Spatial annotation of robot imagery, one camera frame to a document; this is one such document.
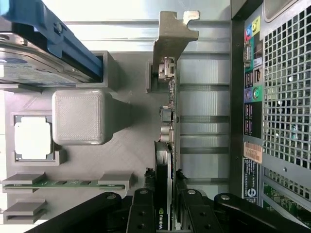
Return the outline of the green RAM stick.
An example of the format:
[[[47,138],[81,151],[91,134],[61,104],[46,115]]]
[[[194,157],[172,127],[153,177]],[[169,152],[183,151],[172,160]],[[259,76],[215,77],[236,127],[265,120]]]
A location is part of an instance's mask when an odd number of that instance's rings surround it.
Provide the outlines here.
[[[96,180],[42,180],[34,184],[4,184],[4,189],[56,189],[56,188],[94,188],[106,190],[123,190],[124,184],[98,184]]]

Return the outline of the grey printed parts rack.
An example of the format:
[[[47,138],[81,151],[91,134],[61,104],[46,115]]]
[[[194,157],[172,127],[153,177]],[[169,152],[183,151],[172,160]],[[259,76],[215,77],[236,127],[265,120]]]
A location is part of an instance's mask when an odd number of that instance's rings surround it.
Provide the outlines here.
[[[159,108],[166,94],[149,94],[146,85],[152,54],[108,53],[109,84],[67,87],[3,85],[7,209],[0,233],[21,233],[104,192],[121,197],[144,185],[155,164],[160,133]],[[47,116],[52,123],[54,160],[17,162],[16,116]],[[124,184],[123,190],[94,188],[4,189],[4,184],[42,180],[96,180]]]

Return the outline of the silver CPU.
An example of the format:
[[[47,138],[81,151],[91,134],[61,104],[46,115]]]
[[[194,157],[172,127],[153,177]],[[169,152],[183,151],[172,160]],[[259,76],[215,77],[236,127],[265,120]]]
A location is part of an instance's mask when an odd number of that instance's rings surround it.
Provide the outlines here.
[[[47,116],[16,116],[14,124],[15,160],[54,160],[52,123]]]

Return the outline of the black open PC case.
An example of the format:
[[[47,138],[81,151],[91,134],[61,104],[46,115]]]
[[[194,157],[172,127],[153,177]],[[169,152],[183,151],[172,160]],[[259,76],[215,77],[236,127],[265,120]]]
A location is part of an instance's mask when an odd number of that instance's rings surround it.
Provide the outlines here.
[[[230,3],[233,222],[311,233],[311,0]]]

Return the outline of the hard disk with blue bracket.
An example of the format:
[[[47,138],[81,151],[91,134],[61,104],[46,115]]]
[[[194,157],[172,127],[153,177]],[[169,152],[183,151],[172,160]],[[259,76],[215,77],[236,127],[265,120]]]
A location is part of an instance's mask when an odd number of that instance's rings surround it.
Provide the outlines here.
[[[42,0],[0,0],[0,83],[71,87],[103,74],[102,58]]]

